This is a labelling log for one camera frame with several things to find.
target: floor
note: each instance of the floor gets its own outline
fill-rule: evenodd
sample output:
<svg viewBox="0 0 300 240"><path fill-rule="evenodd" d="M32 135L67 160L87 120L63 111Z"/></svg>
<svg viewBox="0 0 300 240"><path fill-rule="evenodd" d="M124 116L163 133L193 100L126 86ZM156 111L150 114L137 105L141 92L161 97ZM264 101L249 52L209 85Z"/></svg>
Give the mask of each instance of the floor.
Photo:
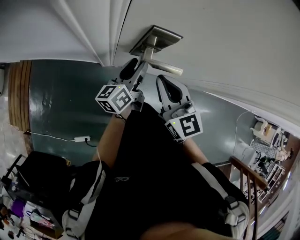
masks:
<svg viewBox="0 0 300 240"><path fill-rule="evenodd" d="M27 155L22 132L9 124L7 75L6 72L4 89L0 96L0 177L5 174L17 156Z"/></svg>
<svg viewBox="0 0 300 240"><path fill-rule="evenodd" d="M110 115L94 100L108 80L115 78L114 67L65 60L35 60L30 77L30 127L33 132L73 139L91 136L97 144ZM146 102L157 111L161 108L156 89L156 77L147 75L140 86ZM190 90L201 114L204 132L194 137L211 163L224 162L239 149L248 146L253 138L250 127L255 124L252 113L239 119L235 147L236 119L243 108L210 94ZM90 161L95 149L84 142L65 142L33 135L34 149L63 156L74 165Z"/></svg>

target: white cable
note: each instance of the white cable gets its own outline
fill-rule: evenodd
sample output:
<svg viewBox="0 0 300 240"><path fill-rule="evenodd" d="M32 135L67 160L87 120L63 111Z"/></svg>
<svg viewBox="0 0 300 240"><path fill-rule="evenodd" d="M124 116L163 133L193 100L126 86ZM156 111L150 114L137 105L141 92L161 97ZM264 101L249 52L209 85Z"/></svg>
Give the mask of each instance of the white cable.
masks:
<svg viewBox="0 0 300 240"><path fill-rule="evenodd" d="M17 130L18 132L22 132L22 131L20 131L19 129L17 129L15 126L13 126L14 127L14 129L15 130ZM63 140L63 141L66 141L66 142L74 142L75 141L75 139L73 139L73 140L67 140L67 139L63 139L63 138L60 138L60 137L53 137L53 136L50 136L50 135L47 135L47 134L40 134L40 133L33 133L33 132L31 132L31 131L24 131L24 133L31 133L31 134L35 134L35 135L40 135L40 136L45 136L45 137L51 137L51 138L55 138L55 139L59 139L59 140Z"/></svg>
<svg viewBox="0 0 300 240"><path fill-rule="evenodd" d="M246 111L246 112L243 112L238 118L237 118L237 120L236 120L236 127L235 127L235 136L234 136L234 148L233 148L233 155L234 155L234 150L235 150L235 147L236 147L236 134L237 134L237 131L238 131L238 121L239 121L239 119L240 119L240 117L242 116L242 115L244 115L245 113L250 113L251 111Z"/></svg>

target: electrical outlet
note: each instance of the electrical outlet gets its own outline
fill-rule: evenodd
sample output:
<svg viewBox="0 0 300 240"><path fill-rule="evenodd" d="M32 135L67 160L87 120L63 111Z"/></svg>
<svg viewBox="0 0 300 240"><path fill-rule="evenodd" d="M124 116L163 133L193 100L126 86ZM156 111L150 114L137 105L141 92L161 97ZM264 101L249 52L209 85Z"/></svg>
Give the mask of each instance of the electrical outlet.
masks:
<svg viewBox="0 0 300 240"><path fill-rule="evenodd" d="M82 136L82 137L75 137L74 140L75 140L75 143L78 143L78 142L85 142L85 139L88 139L88 141L90 141L90 136Z"/></svg>

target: purple object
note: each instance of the purple object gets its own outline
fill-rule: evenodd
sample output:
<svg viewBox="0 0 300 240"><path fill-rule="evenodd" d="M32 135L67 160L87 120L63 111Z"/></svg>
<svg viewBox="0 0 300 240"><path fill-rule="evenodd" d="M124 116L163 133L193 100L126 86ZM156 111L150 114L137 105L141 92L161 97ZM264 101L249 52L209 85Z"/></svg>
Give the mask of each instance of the purple object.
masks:
<svg viewBox="0 0 300 240"><path fill-rule="evenodd" d="M23 210L24 210L25 204L26 204L26 202L17 198L13 202L13 205L11 206L11 211L19 218L22 218L22 217L24 217Z"/></svg>

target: white cube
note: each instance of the white cube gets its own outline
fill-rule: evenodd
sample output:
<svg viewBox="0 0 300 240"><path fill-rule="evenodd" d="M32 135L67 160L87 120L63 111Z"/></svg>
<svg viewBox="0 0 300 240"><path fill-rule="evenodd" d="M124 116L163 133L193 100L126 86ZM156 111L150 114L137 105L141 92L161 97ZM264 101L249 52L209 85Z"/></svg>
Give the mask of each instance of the white cube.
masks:
<svg viewBox="0 0 300 240"><path fill-rule="evenodd" d="M133 102L133 97L124 84L105 85L95 100L107 113L120 114Z"/></svg>
<svg viewBox="0 0 300 240"><path fill-rule="evenodd" d="M197 112L173 118L165 123L175 140L185 140L203 132L200 114Z"/></svg>

